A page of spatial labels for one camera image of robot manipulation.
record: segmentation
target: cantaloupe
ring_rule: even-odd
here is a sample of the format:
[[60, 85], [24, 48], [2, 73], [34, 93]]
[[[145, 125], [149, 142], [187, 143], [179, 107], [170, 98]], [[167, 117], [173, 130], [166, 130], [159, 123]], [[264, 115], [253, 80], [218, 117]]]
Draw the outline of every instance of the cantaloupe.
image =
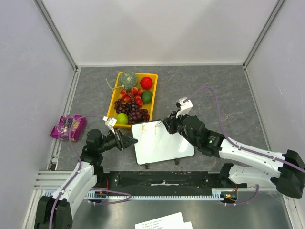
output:
[[119, 76], [119, 85], [123, 86], [127, 91], [130, 91], [133, 87], [138, 85], [138, 77], [131, 71], [122, 72]]

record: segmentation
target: floor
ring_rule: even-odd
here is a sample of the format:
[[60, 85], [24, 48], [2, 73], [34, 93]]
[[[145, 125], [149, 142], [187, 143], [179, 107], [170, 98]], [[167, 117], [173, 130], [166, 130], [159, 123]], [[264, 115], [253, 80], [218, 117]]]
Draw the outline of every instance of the floor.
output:
[[[239, 192], [240, 201], [253, 192]], [[292, 229], [283, 196], [260, 192], [250, 204], [225, 207], [219, 201], [132, 200], [121, 204], [94, 207], [84, 202], [78, 208], [72, 229], [134, 229], [148, 220], [182, 213], [193, 229]]]
[[[118, 72], [156, 73], [159, 76], [153, 119], [161, 119], [175, 110], [179, 98], [190, 96], [203, 85], [216, 90], [224, 128], [233, 139], [258, 148], [266, 149], [266, 143], [254, 106], [253, 98], [242, 66], [151, 66], [151, 67], [88, 67], [82, 68], [70, 114], [106, 115], [112, 91], [106, 83], [114, 86]], [[210, 91], [203, 91], [192, 99], [190, 115], [197, 115], [208, 129], [220, 132], [216, 104]], [[86, 144], [86, 134], [93, 128], [107, 133], [104, 121], [89, 118], [76, 149]], [[130, 130], [124, 133], [131, 136]], [[136, 163], [134, 147], [124, 151], [112, 149], [103, 153], [104, 170], [143, 171], [145, 166]], [[180, 160], [150, 164], [151, 171], [220, 171], [228, 160], [195, 155]], [[62, 143], [57, 170], [73, 170], [77, 157], [69, 142]]]

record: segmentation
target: white label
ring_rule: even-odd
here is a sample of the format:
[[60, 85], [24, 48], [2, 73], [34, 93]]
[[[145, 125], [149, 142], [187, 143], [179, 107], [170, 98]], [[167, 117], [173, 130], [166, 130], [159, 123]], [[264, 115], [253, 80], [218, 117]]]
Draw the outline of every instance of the white label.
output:
[[135, 225], [135, 229], [192, 229], [185, 227], [181, 212]]

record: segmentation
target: small whiteboard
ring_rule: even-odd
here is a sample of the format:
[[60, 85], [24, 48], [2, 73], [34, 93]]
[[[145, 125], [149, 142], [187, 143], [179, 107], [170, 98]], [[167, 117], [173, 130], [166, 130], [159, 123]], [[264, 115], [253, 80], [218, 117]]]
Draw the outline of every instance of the small whiteboard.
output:
[[153, 121], [132, 125], [137, 163], [145, 165], [195, 154], [194, 147], [178, 133], [170, 135], [163, 123]]

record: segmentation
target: red tomato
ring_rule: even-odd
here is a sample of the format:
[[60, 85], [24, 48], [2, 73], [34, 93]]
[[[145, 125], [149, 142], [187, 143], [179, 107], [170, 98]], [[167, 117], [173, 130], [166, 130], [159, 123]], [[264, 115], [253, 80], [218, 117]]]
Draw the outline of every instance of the red tomato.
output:
[[153, 86], [153, 81], [149, 77], [144, 77], [141, 79], [140, 84], [143, 89], [149, 90]]

